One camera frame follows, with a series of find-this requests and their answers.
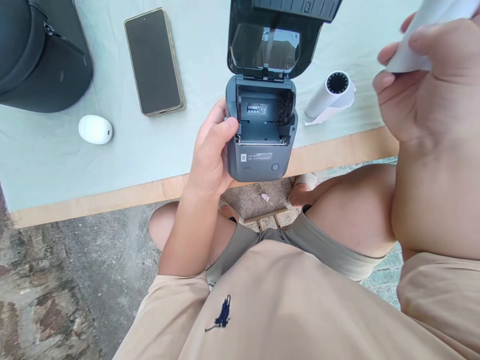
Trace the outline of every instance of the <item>beige t-shirt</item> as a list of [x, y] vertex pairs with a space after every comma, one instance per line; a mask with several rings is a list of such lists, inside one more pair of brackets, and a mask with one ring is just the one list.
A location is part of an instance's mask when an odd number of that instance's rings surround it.
[[265, 240], [211, 292], [205, 273], [157, 276], [114, 359], [480, 359], [480, 261], [417, 254], [397, 293], [402, 312]]

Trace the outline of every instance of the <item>leg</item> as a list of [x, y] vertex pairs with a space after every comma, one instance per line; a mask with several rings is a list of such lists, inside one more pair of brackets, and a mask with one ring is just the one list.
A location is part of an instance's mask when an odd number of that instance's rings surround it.
[[337, 243], [381, 258], [395, 245], [390, 221], [396, 166], [373, 164], [331, 178], [311, 190], [295, 187], [293, 206], [312, 205], [305, 215]]
[[[164, 249], [174, 226], [178, 205], [178, 201], [173, 201], [159, 207], [148, 222], [148, 232], [160, 251]], [[230, 218], [236, 218], [234, 211], [229, 206], [222, 206], [218, 210], [216, 218], [213, 242], [208, 256], [208, 267], [220, 257], [237, 228], [237, 224], [229, 220]]]

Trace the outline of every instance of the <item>black bag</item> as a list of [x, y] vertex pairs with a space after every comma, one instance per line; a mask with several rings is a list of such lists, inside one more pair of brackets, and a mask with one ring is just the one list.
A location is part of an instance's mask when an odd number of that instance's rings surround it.
[[72, 0], [0, 1], [0, 104], [58, 112], [82, 97], [92, 75]]

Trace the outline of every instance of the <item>printer lid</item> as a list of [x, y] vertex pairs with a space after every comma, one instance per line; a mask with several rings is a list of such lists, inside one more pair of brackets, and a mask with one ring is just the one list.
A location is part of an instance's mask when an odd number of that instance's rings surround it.
[[231, 0], [227, 63], [234, 74], [292, 79], [303, 73], [324, 23], [342, 0]]

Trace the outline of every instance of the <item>printer label sticker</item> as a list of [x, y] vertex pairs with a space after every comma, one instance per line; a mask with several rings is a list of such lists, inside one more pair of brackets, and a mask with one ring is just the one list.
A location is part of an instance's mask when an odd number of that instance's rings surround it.
[[246, 105], [246, 112], [249, 115], [266, 117], [269, 114], [269, 105], [257, 102], [248, 103]]
[[273, 152], [259, 152], [256, 154], [248, 154], [248, 161], [268, 161], [272, 160]]

